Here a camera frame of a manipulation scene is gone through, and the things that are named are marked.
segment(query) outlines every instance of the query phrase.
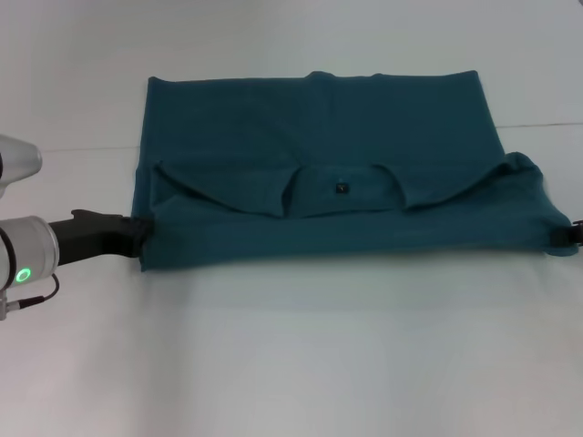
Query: white surface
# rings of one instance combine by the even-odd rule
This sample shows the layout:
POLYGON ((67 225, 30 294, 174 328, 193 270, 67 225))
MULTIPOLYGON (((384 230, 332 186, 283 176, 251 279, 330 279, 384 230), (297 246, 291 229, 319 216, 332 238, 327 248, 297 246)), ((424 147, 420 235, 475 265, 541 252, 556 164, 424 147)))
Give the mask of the white surface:
MULTIPOLYGON (((576 0, 160 3, 173 5, 8 2, 0 131, 46 152, 37 176, 6 191, 0 217, 128 213, 150 75, 476 68, 498 124, 583 121, 576 0), (84 147, 102 148, 54 151, 84 147)), ((583 127, 500 134, 583 218, 583 127)), ((581 257, 456 252, 171 274, 103 257, 59 277, 56 299, 0 326, 0 435, 583 435, 581 257)))

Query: green led ring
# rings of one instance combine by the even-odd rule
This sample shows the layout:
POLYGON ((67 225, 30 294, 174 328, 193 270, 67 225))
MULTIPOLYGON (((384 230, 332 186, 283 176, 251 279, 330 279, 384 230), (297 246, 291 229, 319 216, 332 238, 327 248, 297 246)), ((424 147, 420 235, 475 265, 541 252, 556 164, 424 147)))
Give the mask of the green led ring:
POLYGON ((24 268, 16 274, 16 282, 24 282, 30 278, 30 275, 32 274, 33 272, 29 268, 24 268))

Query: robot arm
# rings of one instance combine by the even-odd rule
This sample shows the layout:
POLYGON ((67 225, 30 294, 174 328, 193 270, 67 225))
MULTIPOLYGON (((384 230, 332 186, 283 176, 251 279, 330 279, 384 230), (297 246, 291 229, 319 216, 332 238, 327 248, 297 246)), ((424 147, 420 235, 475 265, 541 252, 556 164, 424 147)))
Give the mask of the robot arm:
MULTIPOLYGON (((36 146, 0 136, 0 197, 10 183, 34 175, 41 166, 36 146)), ((39 217, 0 220, 0 320, 18 308, 7 302, 7 289, 48 278, 57 266, 98 255, 136 258, 152 229, 149 220, 84 210, 55 223, 39 217)))

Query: teal shirt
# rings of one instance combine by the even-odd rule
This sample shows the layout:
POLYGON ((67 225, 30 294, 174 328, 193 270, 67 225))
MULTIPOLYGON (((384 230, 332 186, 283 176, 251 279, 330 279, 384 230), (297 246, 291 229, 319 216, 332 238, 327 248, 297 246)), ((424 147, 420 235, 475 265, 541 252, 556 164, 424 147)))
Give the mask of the teal shirt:
POLYGON ((133 216, 143 269, 440 248, 542 250, 569 220, 505 155, 477 72, 152 77, 133 216))

